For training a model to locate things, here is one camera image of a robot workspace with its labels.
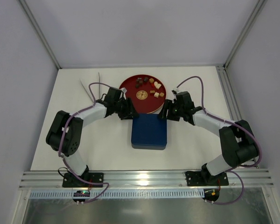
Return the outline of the blue box lid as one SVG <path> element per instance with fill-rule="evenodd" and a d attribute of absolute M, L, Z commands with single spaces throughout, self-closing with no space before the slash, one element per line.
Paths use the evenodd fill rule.
<path fill-rule="evenodd" d="M 167 120 L 157 114 L 139 114 L 133 119 L 131 145 L 167 145 Z"/>

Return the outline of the blue chocolate box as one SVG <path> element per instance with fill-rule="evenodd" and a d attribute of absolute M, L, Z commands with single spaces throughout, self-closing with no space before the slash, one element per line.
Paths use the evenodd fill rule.
<path fill-rule="evenodd" d="M 154 145 L 132 145 L 134 149 L 145 149 L 145 150 L 164 150 L 166 146 L 154 146 Z"/>

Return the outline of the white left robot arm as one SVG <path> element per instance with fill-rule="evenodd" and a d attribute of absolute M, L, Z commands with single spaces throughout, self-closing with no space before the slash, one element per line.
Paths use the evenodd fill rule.
<path fill-rule="evenodd" d="M 70 114 L 59 111 L 46 136 L 46 143 L 58 153 L 68 171 L 76 180 L 89 184 L 89 168 L 83 161 L 78 148 L 82 130 L 91 123 L 117 114 L 121 120 L 139 117 L 130 98 L 125 98 L 121 89 L 109 87 L 102 99 L 93 105 Z"/>

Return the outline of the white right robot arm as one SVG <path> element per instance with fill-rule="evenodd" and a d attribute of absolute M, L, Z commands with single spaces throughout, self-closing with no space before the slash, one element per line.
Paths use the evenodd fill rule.
<path fill-rule="evenodd" d="M 220 139 L 221 154 L 202 165 L 200 171 L 187 171 L 188 186 L 228 185 L 227 171 L 260 157 L 260 149 L 245 120 L 229 121 L 208 113 L 202 106 L 196 107 L 188 92 L 175 92 L 174 100 L 165 100 L 160 119 L 185 122 L 201 127 Z"/>

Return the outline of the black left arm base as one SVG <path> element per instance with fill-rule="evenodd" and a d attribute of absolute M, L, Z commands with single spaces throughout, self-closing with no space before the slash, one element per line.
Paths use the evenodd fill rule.
<path fill-rule="evenodd" d="M 86 172 L 80 176 L 81 181 L 77 179 L 72 173 L 67 172 L 63 175 L 63 188 L 102 188 L 104 181 L 104 173 Z"/>

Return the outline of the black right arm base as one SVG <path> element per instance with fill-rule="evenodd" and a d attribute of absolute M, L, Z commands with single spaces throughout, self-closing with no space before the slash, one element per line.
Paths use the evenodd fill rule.
<path fill-rule="evenodd" d="M 229 181 L 226 173 L 211 175 L 207 170 L 187 171 L 185 173 L 187 186 L 228 186 Z"/>

